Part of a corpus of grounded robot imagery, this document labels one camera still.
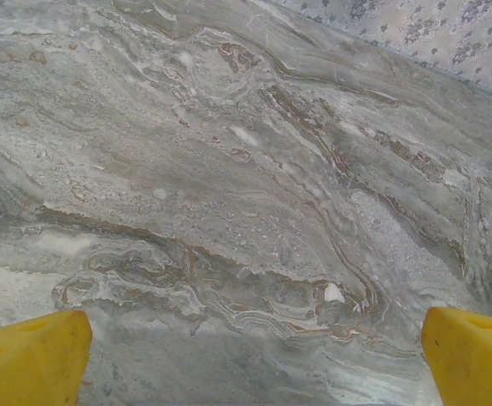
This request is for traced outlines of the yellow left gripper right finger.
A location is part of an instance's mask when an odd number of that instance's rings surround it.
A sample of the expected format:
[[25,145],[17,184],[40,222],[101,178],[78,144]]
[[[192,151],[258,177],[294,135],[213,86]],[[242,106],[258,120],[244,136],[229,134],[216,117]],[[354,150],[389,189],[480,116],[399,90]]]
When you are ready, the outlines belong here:
[[492,405],[492,317],[432,307],[421,341],[444,405]]

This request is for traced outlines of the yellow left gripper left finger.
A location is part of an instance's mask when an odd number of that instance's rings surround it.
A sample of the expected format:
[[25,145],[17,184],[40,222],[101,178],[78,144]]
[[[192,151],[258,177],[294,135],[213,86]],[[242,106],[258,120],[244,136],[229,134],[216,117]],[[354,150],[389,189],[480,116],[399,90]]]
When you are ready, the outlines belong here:
[[0,327],[0,405],[74,405],[91,342],[82,310]]

